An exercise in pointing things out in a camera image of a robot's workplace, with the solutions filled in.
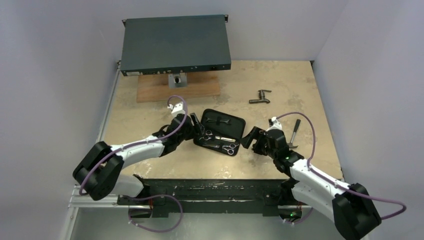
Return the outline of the black zippered tool case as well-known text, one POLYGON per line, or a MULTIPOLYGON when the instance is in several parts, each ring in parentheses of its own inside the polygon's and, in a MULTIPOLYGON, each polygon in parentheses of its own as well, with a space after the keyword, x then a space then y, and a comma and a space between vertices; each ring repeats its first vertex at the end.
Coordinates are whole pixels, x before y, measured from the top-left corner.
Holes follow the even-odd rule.
POLYGON ((202 145, 238 144, 239 146, 235 149, 235 155, 227 155, 222 150, 216 149, 216 148, 206 148, 206 149, 209 149, 209 150, 212 150, 212 151, 215 151, 230 157, 237 155, 240 148, 240 140, 243 137, 243 133, 246 126, 246 121, 243 118, 208 108, 203 111, 201 118, 198 118, 198 119, 204 127, 204 132, 206 130, 210 130, 217 136, 235 139, 236 142, 227 142, 227 141, 218 140, 218 139, 212 139, 207 141, 199 140, 199 138, 203 136, 204 132, 198 132, 197 136, 193 138, 193 143, 195 145, 202 148, 206 148, 206 147, 203 147, 202 145), (216 118, 216 117, 221 117, 221 119, 230 119, 231 125, 228 125, 228 124, 218 125, 217 122, 206 122, 206 118, 216 118))

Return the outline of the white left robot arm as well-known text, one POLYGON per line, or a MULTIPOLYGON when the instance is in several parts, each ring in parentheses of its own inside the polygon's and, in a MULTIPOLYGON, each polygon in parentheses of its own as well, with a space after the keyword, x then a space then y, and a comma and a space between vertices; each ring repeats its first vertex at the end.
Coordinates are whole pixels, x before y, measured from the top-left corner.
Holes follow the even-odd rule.
POLYGON ((190 115, 178 114, 170 124, 145 139, 122 145, 96 142, 73 170, 81 195, 94 201, 108 195, 126 195, 138 205, 146 203, 149 191, 140 176, 126 176, 121 171, 144 160, 166 156, 183 142, 195 137, 197 131, 190 115))

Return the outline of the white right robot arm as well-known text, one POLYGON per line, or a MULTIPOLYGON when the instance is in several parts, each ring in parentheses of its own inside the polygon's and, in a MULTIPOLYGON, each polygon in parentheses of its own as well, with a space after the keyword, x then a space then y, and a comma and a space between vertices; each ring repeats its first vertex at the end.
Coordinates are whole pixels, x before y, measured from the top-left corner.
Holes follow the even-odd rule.
POLYGON ((240 143, 258 155, 270 157, 276 169, 294 182, 281 189, 284 202, 309 205, 330 219, 344 239, 360 240, 382 223, 363 185, 341 182, 308 165, 302 155, 289 148, 281 129, 254 127, 240 143))

